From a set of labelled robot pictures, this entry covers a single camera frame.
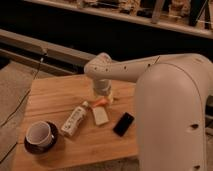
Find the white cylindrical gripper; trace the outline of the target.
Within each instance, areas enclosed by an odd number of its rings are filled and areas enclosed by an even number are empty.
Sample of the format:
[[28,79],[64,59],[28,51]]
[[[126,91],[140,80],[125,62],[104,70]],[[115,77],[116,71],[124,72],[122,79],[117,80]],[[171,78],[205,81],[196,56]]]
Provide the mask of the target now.
[[114,97],[111,91],[111,82],[108,79],[94,80],[93,90],[97,95],[107,96],[109,103],[113,103]]

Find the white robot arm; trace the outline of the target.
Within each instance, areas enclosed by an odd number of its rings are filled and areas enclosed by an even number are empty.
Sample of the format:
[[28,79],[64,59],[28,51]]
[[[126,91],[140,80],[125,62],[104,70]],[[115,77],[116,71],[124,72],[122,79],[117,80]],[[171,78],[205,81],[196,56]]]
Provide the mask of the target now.
[[213,96],[213,62],[195,53],[114,62],[101,53],[84,67],[94,91],[102,80],[134,82],[141,171],[207,171],[205,108]]

